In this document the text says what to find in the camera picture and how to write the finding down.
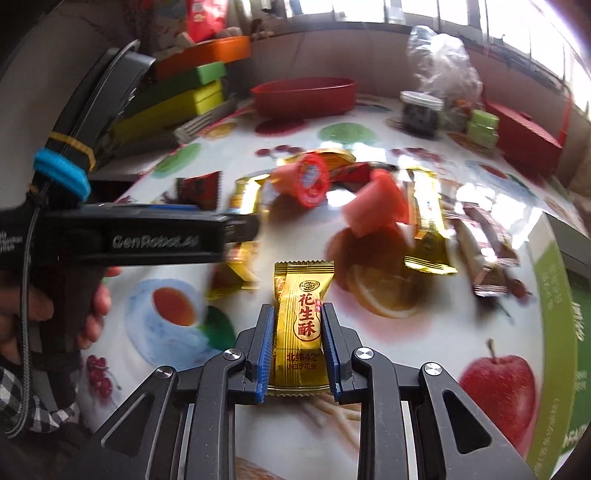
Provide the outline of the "left hand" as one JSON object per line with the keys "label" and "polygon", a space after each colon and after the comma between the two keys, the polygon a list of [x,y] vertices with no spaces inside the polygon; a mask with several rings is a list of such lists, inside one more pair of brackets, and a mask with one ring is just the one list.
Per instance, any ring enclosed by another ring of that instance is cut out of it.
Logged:
{"label": "left hand", "polygon": [[[1,273],[1,356],[16,365],[21,364],[17,345],[17,317],[19,316],[20,288]],[[98,341],[104,327],[104,317],[111,307],[108,288],[100,283],[94,293],[90,312],[86,316],[84,329],[77,335],[77,346],[88,349]],[[49,320],[54,313],[51,300],[38,289],[29,290],[29,320]]]}

